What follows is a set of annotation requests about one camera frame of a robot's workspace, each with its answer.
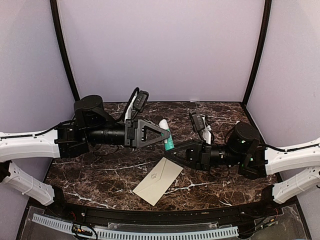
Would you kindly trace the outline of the cream paper envelope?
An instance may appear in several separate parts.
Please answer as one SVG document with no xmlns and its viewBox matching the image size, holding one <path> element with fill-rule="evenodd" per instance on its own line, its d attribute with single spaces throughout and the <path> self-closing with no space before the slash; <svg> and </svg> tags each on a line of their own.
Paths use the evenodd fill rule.
<svg viewBox="0 0 320 240">
<path fill-rule="evenodd" d="M 154 207 L 182 170 L 183 167 L 163 157 L 134 188 L 133 193 Z"/>
</svg>

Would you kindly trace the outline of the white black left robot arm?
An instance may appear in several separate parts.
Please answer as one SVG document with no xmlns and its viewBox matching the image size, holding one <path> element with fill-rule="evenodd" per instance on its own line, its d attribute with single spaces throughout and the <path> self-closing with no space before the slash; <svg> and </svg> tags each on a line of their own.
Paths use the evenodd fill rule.
<svg viewBox="0 0 320 240">
<path fill-rule="evenodd" d="M 74 119 L 36 132 L 0 134 L 0 182 L 35 199 L 60 218 L 67 218 L 70 206 L 63 191 L 45 184 L 21 170 L 15 159 L 68 159 L 89 152 L 89 145 L 107 144 L 140 149 L 164 141 L 170 132 L 143 119 L 127 114 L 114 119 L 104 109 L 99 95 L 88 95 L 73 105 Z"/>
</svg>

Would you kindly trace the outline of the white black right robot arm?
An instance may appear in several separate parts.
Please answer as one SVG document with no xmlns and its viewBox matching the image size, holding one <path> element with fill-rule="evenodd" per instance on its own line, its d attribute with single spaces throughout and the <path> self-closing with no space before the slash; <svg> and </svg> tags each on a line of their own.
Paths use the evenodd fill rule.
<svg viewBox="0 0 320 240">
<path fill-rule="evenodd" d="M 230 131 L 225 144 L 208 144 L 188 140 L 165 152 L 171 161 L 194 170 L 209 172 L 220 165 L 238 166 L 238 174 L 250 180 L 265 178 L 279 172 L 303 169 L 291 178 L 267 186 L 255 213 L 266 217 L 290 198 L 320 186 L 320 140 L 274 147 L 260 143 L 260 133 L 245 122 L 238 122 Z"/>
</svg>

